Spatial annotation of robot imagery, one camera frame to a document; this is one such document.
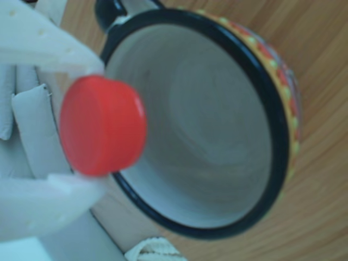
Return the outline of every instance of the mug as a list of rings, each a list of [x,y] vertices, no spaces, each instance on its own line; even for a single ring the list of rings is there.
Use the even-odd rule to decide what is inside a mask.
[[[246,231],[294,173],[301,109],[276,51],[226,18],[155,0],[98,0],[105,76],[147,113],[140,160],[113,176],[150,218],[200,238]]]

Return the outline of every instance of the mug handle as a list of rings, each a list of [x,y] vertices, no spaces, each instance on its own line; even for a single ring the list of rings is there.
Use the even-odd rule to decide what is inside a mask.
[[[161,8],[164,5],[158,0],[97,0],[95,14],[99,26],[107,33],[113,26],[139,13]]]

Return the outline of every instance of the black rim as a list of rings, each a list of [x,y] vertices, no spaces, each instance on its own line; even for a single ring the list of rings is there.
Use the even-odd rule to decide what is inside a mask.
[[[158,0],[143,0],[153,2],[157,8],[164,8]],[[109,27],[115,22],[119,16],[126,16],[127,10],[120,0],[97,0],[94,6],[99,26],[104,30],[108,30]]]
[[[275,202],[285,180],[289,157],[289,131],[279,93],[261,62],[234,34],[221,25],[187,11],[152,10],[135,16],[122,26],[110,31],[102,52],[108,63],[115,48],[129,34],[159,23],[176,24],[191,28],[212,39],[238,62],[253,83],[268,118],[272,142],[271,174],[258,203],[242,219],[218,228],[194,228],[170,220],[151,208],[127,183],[119,172],[114,178],[128,197],[150,218],[177,233],[201,239],[215,239],[239,234],[257,223]]]

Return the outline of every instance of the decorative pattern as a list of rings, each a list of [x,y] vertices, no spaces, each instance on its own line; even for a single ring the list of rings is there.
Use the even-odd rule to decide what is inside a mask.
[[[275,83],[284,105],[290,133],[289,165],[286,178],[286,182],[288,182],[294,176],[296,156],[300,150],[300,125],[302,120],[300,96],[297,91],[297,80],[292,70],[284,63],[278,53],[256,33],[224,17],[207,14],[204,10],[198,10],[197,13],[224,26],[242,40],[260,60]],[[280,200],[283,195],[284,193],[282,192],[278,199]]]

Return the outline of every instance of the plastic cap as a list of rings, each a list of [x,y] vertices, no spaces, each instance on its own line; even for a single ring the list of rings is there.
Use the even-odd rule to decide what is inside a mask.
[[[125,169],[140,157],[146,117],[139,95],[101,76],[75,81],[64,97],[60,138],[68,161],[87,176]]]

